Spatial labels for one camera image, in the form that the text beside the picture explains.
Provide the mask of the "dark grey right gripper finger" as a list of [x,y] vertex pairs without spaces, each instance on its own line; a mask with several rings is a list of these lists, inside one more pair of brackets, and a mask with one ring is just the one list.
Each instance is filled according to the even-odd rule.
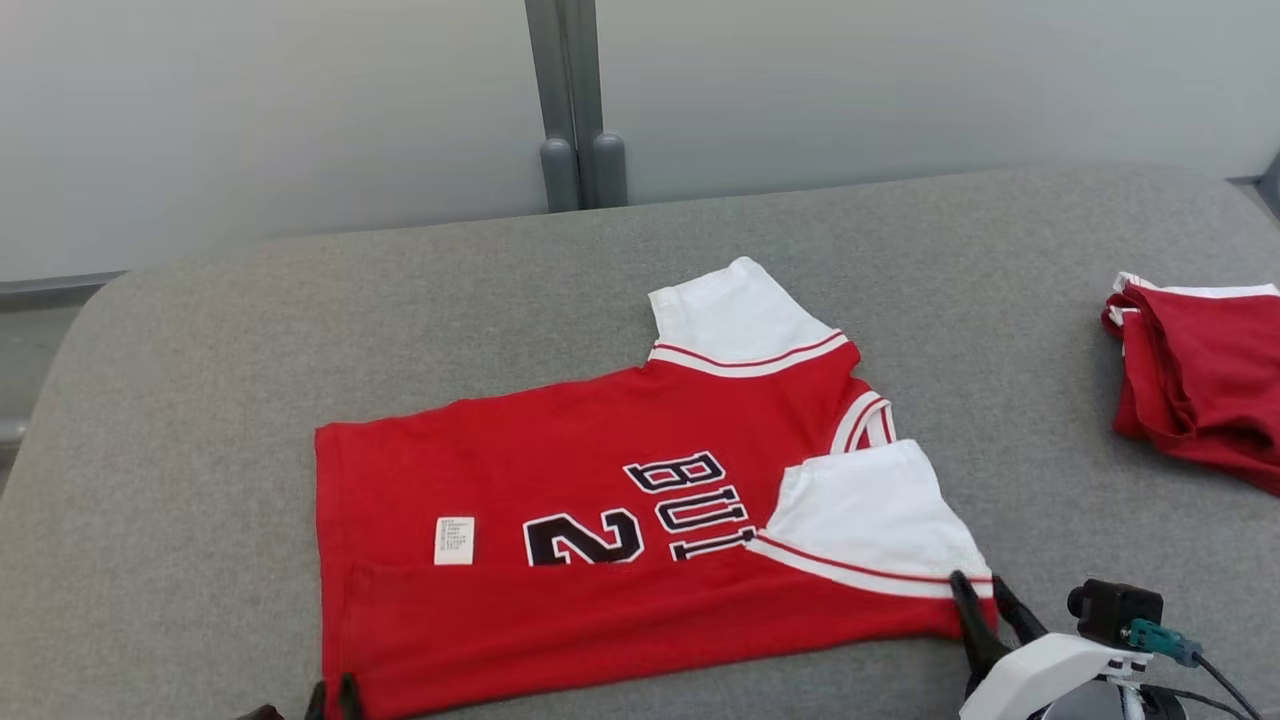
[[998,637],[980,610],[980,597],[969,577],[960,570],[948,577],[963,629],[963,643],[970,670],[966,693],[973,693],[995,665],[1012,652]]
[[1048,634],[1041,620],[1016,597],[1002,578],[993,579],[993,592],[998,615],[1010,625],[1020,643],[1030,643]]

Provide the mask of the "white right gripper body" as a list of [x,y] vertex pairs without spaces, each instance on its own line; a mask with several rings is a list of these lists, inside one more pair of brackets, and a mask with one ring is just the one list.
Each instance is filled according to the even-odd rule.
[[960,719],[1029,719],[1098,675],[1124,680],[1151,655],[1050,633],[997,661],[968,696]]

